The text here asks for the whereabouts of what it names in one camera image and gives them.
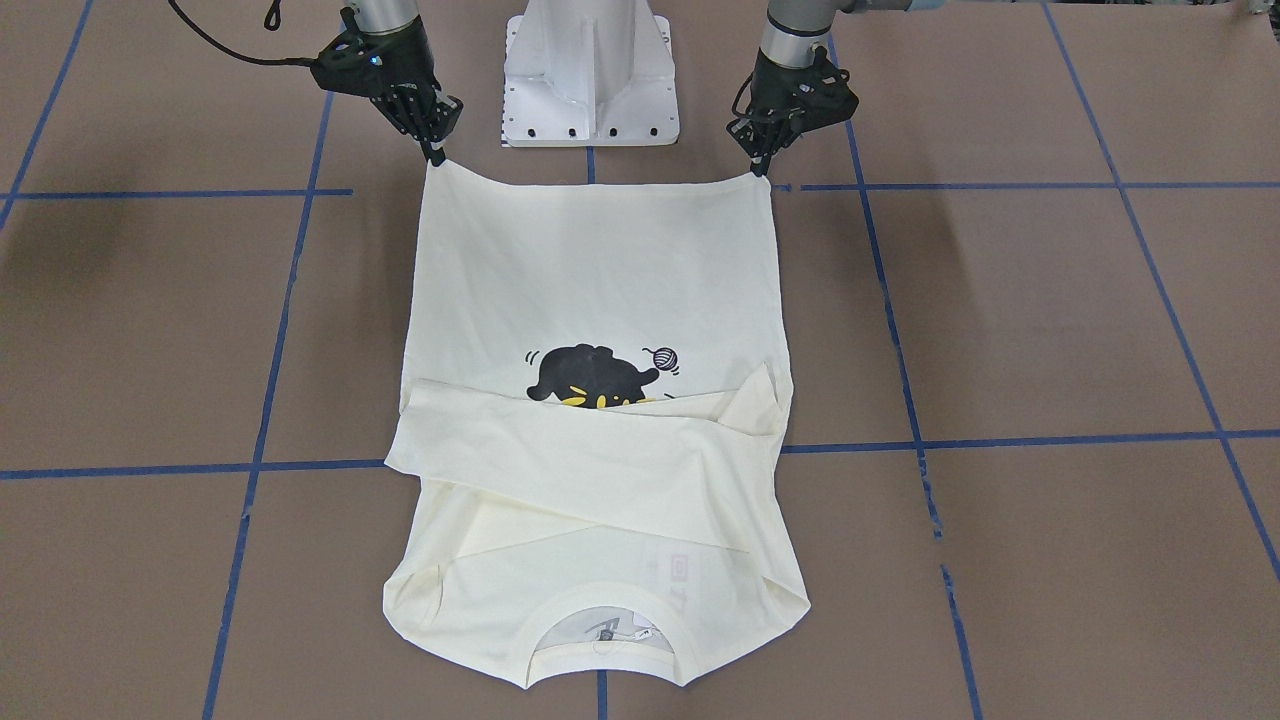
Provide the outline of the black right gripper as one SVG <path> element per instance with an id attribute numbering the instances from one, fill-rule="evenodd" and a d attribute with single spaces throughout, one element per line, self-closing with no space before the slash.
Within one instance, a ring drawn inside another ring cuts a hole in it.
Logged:
<path id="1" fill-rule="evenodd" d="M 431 167 L 463 109 L 443 92 L 419 10 L 342 10 L 343 31 L 310 72 L 320 88 L 369 99 L 402 133 L 419 136 Z"/>

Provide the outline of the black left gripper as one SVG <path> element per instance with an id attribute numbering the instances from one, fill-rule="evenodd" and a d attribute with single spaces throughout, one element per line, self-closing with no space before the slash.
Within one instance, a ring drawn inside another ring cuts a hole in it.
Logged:
<path id="1" fill-rule="evenodd" d="M 753 73 L 733 101 L 750 92 L 748 108 L 732 108 L 727 132 L 745 151 L 755 151 L 755 176 L 767 177 L 776 155 L 806 132 L 842 123 L 852 117 L 859 97 L 850 87 L 850 74 L 818 47 L 805 68 L 787 68 L 763 51 L 756 53 Z"/>

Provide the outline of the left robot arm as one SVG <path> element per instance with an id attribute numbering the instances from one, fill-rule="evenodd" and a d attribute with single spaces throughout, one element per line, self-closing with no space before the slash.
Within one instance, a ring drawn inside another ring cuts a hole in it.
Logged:
<path id="1" fill-rule="evenodd" d="M 936 1 L 771 1 L 751 74 L 735 95 L 726 131 L 745 151 L 750 172 L 803 135 L 841 124 L 859 97 L 850 74 L 829 58 L 826 38 L 837 14 L 932 9 Z"/>

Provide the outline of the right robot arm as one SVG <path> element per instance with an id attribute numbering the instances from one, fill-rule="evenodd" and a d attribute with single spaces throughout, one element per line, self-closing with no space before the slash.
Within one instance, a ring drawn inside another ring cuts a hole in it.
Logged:
<path id="1" fill-rule="evenodd" d="M 347 1 L 344 29 L 320 51 L 310 70 L 320 88 L 365 97 L 419 143 L 434 167 L 463 104 L 445 94 L 416 1 Z"/>

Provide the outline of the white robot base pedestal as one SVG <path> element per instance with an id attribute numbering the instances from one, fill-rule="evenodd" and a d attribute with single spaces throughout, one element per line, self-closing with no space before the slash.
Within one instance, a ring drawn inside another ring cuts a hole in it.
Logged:
<path id="1" fill-rule="evenodd" d="M 681 124 L 669 41 L 669 22 L 648 1 L 530 1 L 506 24 L 502 143 L 676 143 Z"/>

